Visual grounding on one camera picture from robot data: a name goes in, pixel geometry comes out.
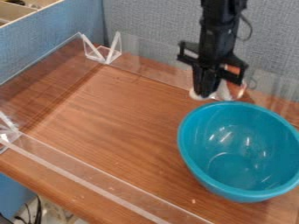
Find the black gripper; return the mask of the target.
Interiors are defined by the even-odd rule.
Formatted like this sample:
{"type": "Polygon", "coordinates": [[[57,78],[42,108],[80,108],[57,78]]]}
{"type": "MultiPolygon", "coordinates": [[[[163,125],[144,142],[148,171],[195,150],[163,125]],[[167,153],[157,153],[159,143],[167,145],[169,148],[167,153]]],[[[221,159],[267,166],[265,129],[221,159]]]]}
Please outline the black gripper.
{"type": "Polygon", "coordinates": [[[232,52],[219,59],[204,59],[199,53],[197,43],[180,41],[179,47],[177,60],[189,66],[193,65],[192,87],[196,95],[200,97],[212,95],[219,89],[221,79],[236,85],[241,84],[248,64],[232,52]],[[208,69],[215,68],[219,71],[217,74],[213,70],[209,70],[209,90],[205,87],[205,70],[201,67],[208,69]]]}

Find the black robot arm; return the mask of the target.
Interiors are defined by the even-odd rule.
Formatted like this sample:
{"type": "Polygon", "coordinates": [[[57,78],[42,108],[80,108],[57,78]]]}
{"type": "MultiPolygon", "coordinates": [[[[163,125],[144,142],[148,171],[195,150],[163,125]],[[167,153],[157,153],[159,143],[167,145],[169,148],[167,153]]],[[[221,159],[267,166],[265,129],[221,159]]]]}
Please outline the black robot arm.
{"type": "Polygon", "coordinates": [[[192,91],[208,98],[221,81],[241,85],[248,64],[235,55],[248,0],[200,0],[200,41],[179,43],[177,60],[192,69],[192,91]]]}

